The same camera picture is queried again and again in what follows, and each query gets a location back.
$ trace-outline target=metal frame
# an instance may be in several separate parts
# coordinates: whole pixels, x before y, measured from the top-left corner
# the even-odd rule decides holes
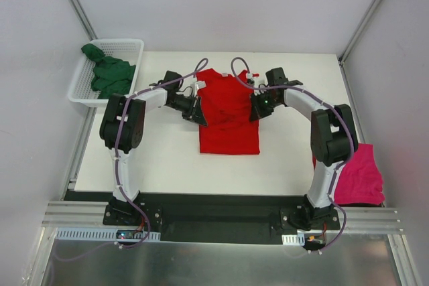
[[[344,62],[353,51],[355,44],[365,31],[371,18],[374,16],[377,8],[383,0],[372,0],[368,10],[365,12],[357,29],[352,35],[343,54],[339,59],[339,65],[343,73],[347,93],[351,101],[351,107],[355,115],[357,130],[360,140],[365,142],[362,132],[359,113],[355,105],[353,93],[347,80],[347,71],[344,69]],[[90,24],[90,21],[82,8],[79,0],[69,0],[76,15],[78,16],[84,31],[90,40],[97,39],[97,35]],[[70,168],[68,169],[68,181],[64,187],[62,200],[68,189],[73,190],[77,178],[80,163],[82,161],[86,142],[92,127],[96,109],[89,109],[80,131],[79,139],[74,147],[74,155]],[[31,275],[26,285],[40,285],[42,282],[50,256],[50,251],[57,232],[57,227],[86,227],[86,228],[106,228],[103,226],[103,216],[105,213],[106,202],[71,202],[71,201],[53,201],[48,204],[43,222],[42,234],[38,245],[37,255],[32,263]],[[410,255],[408,243],[405,236],[405,227],[402,223],[398,210],[395,208],[345,208],[347,212],[347,225],[345,233],[347,234],[385,234],[388,237],[392,257],[397,268],[397,272],[402,285],[422,285],[417,274],[414,262]],[[339,221],[343,223],[343,215],[339,213]]]

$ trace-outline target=gray floor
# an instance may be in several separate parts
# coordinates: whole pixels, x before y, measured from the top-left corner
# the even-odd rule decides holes
[[[70,258],[98,244],[57,240],[55,247]],[[157,242],[128,251],[109,245],[71,263],[50,262],[42,285],[399,285],[393,267],[384,236],[344,235],[322,255],[296,247]]]

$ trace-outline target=folded red garment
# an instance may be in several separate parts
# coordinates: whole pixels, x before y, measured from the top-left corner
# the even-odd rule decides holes
[[[259,154],[259,122],[250,122],[250,94],[234,76],[213,69],[196,74],[206,87],[198,91],[207,127],[200,126],[200,153]],[[246,81],[246,71],[239,78]]]
[[[375,164],[371,144],[359,144],[340,174],[334,197],[337,204],[380,204],[384,201],[383,178]]]

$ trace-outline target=red cloth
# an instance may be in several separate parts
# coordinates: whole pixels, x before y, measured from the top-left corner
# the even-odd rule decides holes
[[[213,69],[196,74],[206,87],[198,90],[207,127],[200,126],[200,153],[259,154],[259,122],[250,122],[250,94],[234,76]],[[246,81],[246,71],[239,78]]]
[[[384,201],[383,178],[375,164],[371,144],[359,144],[340,174],[334,196],[337,204],[380,204]]]

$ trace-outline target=pink cloth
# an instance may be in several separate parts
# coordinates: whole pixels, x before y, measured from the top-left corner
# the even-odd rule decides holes
[[[340,174],[334,196],[337,204],[380,204],[384,201],[383,178],[375,164],[371,144],[359,144]]]

